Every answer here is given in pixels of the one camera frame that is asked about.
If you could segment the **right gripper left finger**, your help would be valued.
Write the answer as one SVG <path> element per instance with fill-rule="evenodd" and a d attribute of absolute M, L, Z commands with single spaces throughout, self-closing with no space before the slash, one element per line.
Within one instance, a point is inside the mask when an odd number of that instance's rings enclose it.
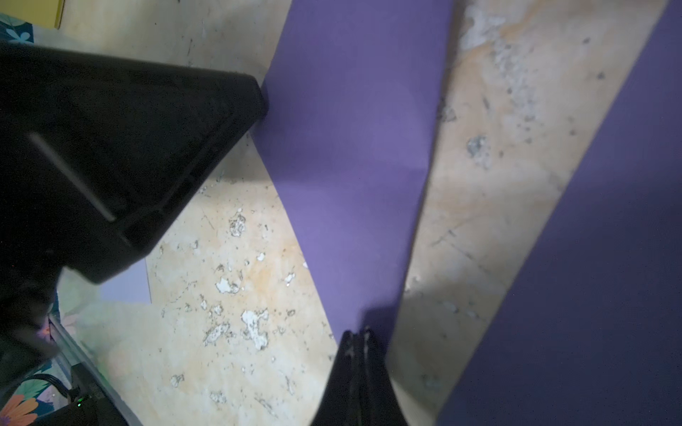
<path fill-rule="evenodd" d="M 330 376 L 312 425 L 356 425 L 358 353 L 356 337 L 346 331 L 339 344 Z"/>

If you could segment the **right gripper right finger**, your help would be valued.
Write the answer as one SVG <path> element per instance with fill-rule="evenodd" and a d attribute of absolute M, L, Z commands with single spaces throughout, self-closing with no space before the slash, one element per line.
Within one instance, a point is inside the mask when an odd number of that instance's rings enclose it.
<path fill-rule="evenodd" d="M 361 425 L 407 425 L 380 342 L 370 328 L 362 331 Z"/>

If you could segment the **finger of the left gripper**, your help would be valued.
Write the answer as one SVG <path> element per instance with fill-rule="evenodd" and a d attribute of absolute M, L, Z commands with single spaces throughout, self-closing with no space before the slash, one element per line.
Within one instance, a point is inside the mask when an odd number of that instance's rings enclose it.
<path fill-rule="evenodd" d="M 2 268 L 118 275 L 266 110 L 247 74 L 2 44 Z"/>

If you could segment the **purple square paper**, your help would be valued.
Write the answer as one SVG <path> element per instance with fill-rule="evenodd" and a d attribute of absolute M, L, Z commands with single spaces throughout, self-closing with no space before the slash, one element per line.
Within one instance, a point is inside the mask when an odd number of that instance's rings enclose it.
<path fill-rule="evenodd" d="M 428 179 L 451 1 L 295 1 L 254 141 L 336 337 L 394 332 Z"/>
<path fill-rule="evenodd" d="M 680 424 L 680 2 L 662 12 L 437 422 Z"/>

